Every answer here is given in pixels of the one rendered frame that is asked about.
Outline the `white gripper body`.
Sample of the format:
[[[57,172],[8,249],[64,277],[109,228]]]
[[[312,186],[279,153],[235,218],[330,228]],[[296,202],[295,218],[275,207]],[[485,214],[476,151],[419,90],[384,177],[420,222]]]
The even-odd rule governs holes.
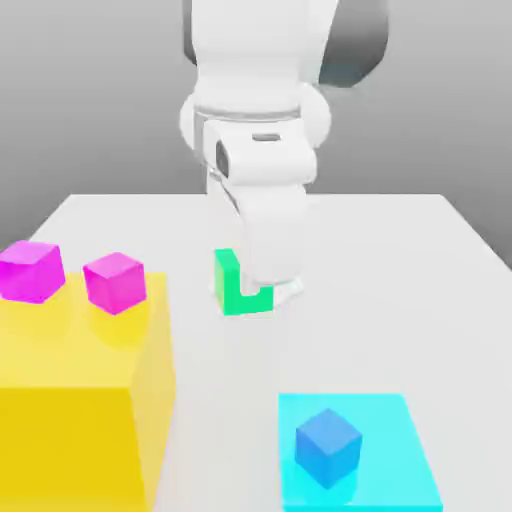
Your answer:
[[[300,276],[307,210],[302,185],[235,186],[210,172],[207,199],[214,246],[232,249],[252,281],[276,285]]]

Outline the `small green cube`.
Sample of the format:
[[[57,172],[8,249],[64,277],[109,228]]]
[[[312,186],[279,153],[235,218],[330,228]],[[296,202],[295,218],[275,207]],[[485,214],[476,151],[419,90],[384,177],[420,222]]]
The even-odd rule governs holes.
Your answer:
[[[255,295],[241,292],[241,268],[230,248],[214,251],[214,289],[217,302],[225,316],[263,313],[274,308],[274,288],[262,287]]]

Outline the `small magenta cube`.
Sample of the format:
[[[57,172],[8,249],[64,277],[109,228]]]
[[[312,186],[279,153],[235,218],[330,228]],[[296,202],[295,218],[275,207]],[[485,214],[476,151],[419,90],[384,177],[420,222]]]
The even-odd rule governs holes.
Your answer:
[[[121,252],[83,266],[89,301],[117,315],[147,298],[144,265]]]
[[[44,303],[66,282],[56,244],[19,240],[0,252],[0,296],[33,304]]]

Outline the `small blue cube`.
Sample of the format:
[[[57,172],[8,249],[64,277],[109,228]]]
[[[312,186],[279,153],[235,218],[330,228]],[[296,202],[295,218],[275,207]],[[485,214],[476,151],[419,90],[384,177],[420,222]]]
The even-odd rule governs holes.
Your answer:
[[[359,465],[363,435],[330,408],[296,428],[295,461],[323,488],[330,489]]]

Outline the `large yellow box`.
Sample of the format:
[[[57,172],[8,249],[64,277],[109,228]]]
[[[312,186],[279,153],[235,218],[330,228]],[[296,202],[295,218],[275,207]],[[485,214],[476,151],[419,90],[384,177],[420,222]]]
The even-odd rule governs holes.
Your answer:
[[[152,512],[176,395],[167,279],[110,315],[71,273],[0,299],[0,512]]]

